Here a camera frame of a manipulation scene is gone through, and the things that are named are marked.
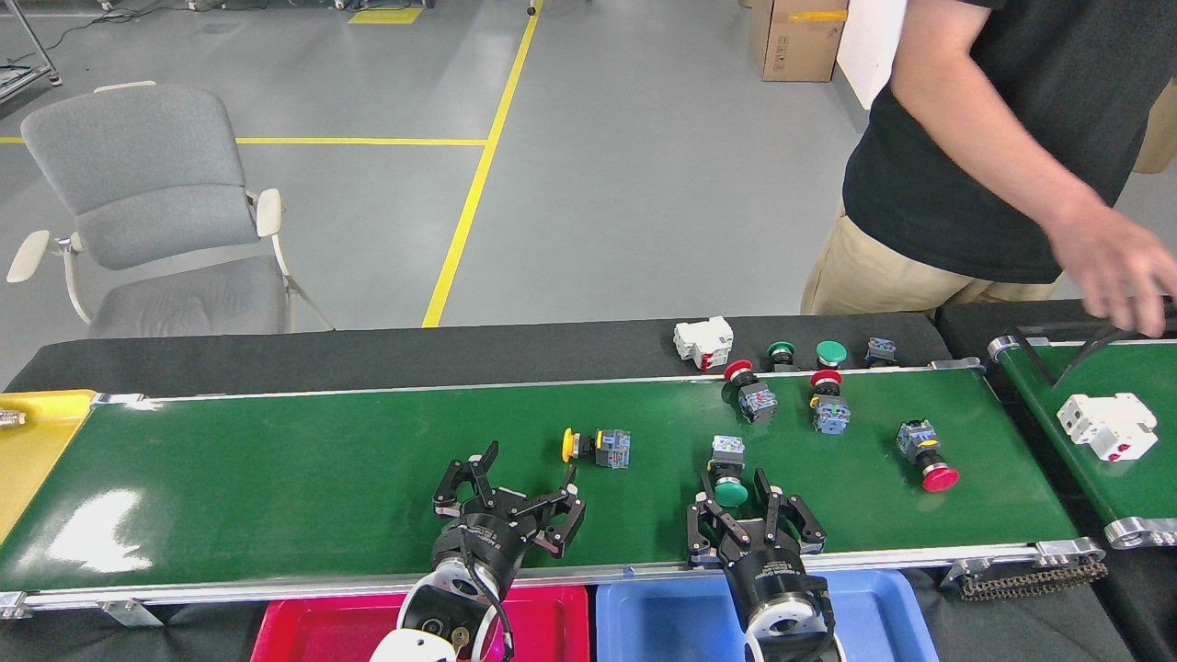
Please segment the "person's right hand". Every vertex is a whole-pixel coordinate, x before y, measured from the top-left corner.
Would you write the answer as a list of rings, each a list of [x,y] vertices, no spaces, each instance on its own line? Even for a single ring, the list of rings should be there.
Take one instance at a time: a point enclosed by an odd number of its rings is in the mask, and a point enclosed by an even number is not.
[[[1157,236],[1104,204],[1066,208],[1044,229],[1089,315],[1148,337],[1163,335],[1163,297],[1176,289],[1176,263]]]

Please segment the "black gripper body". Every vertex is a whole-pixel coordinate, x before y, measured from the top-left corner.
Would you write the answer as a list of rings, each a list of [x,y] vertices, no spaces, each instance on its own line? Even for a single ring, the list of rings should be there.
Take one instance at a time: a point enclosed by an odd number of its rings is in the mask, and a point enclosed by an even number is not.
[[[739,623],[751,628],[754,621],[774,628],[786,620],[791,628],[816,618],[820,608],[806,587],[806,570],[799,552],[790,547],[766,547],[756,544],[744,550],[731,541],[722,544],[722,567]],[[762,618],[762,609],[783,604],[794,611],[794,616]]]
[[[514,515],[496,511],[460,515],[455,507],[438,507],[435,514],[448,517],[450,522],[432,549],[430,585],[467,600],[480,600],[463,561],[460,549],[465,548],[483,583],[496,598],[505,598],[536,537],[536,516],[524,515],[523,508]]]

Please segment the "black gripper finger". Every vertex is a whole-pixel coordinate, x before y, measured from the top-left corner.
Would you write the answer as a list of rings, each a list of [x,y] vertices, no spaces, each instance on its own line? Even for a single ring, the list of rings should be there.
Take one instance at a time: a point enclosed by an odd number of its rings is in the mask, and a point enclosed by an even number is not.
[[[799,495],[783,494],[782,486],[771,485],[764,469],[754,471],[754,486],[764,507],[764,527],[760,539],[770,547],[791,549],[798,554],[822,554],[827,544],[827,532]]]
[[[488,484],[488,469],[498,451],[499,444],[491,441],[483,454],[448,462],[432,498],[437,517],[457,519],[463,514],[483,514],[503,519],[503,514],[497,511],[496,486]]]
[[[709,474],[701,471],[701,491],[689,505],[689,567],[720,568],[734,565],[751,552],[751,535],[720,507]]]
[[[576,465],[566,470],[563,485],[554,494],[523,499],[514,508],[517,531],[523,541],[546,550],[554,560],[565,556],[565,549],[576,538],[583,523],[586,504],[576,486]]]

